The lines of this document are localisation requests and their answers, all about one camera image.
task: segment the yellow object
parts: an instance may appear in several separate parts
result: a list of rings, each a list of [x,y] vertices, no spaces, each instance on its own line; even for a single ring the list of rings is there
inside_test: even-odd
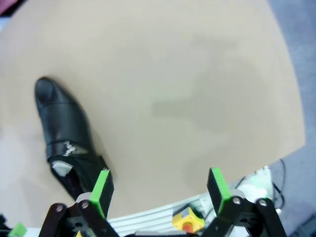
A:
[[[193,233],[205,226],[204,220],[198,218],[189,206],[172,217],[172,225],[180,231],[185,230],[186,228],[183,228],[183,226],[188,223],[192,225]]]
[[[82,237],[82,235],[81,235],[81,232],[80,232],[80,231],[78,231],[78,233],[77,233],[76,237]]]

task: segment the bolt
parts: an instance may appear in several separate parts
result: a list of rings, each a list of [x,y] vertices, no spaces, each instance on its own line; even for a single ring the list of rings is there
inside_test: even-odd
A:
[[[83,209],[87,208],[88,206],[89,206],[89,203],[88,203],[87,201],[85,201],[85,202],[81,205],[81,207],[82,207]]]
[[[63,209],[63,205],[58,205],[58,206],[56,207],[56,211],[57,211],[57,212],[60,212],[62,209]]]
[[[233,198],[233,203],[240,205],[241,202],[240,202],[239,198],[235,197],[235,198]]]
[[[262,205],[262,206],[267,206],[267,202],[264,201],[263,199],[259,200],[259,204]]]

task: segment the pink object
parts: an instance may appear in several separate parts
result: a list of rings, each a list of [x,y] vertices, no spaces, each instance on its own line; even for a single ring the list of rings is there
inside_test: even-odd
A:
[[[16,2],[17,0],[0,0],[0,15]]]

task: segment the blue-gray carpet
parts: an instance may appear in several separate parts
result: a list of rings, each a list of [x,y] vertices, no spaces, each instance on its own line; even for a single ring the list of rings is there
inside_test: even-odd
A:
[[[287,234],[316,212],[316,0],[269,0],[285,38],[302,98],[306,145],[284,158],[286,203],[280,216]],[[282,182],[282,166],[270,166]]]

